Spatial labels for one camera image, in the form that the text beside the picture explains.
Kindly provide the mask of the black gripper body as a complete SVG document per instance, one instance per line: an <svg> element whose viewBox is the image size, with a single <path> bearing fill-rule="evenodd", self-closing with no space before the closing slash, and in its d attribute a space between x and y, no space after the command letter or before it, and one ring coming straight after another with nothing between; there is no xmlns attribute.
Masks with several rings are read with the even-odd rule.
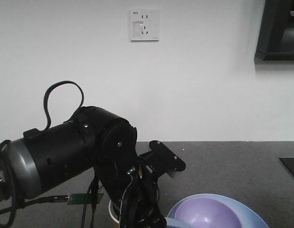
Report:
<svg viewBox="0 0 294 228"><path fill-rule="evenodd" d="M118 214L121 228L164 228L165 217L158 206L158 178L165 173L184 171L186 163L165 144L153 140L151 151L114 152L94 165Z"/></svg>

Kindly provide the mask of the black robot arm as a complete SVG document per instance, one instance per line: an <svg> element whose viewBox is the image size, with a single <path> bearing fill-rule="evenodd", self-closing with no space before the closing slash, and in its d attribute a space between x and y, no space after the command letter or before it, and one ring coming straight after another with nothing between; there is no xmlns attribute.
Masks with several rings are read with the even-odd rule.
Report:
<svg viewBox="0 0 294 228"><path fill-rule="evenodd" d="M23 137L0 144L0 202L7 208L10 227L15 212L39 195L93 168L88 189L96 205L100 185L113 203L122 228L164 228L158 207L158 178L185 170L185 162L162 142L136 153L137 130L124 118L99 107L82 107L70 120L43 131L32 129Z"/></svg>

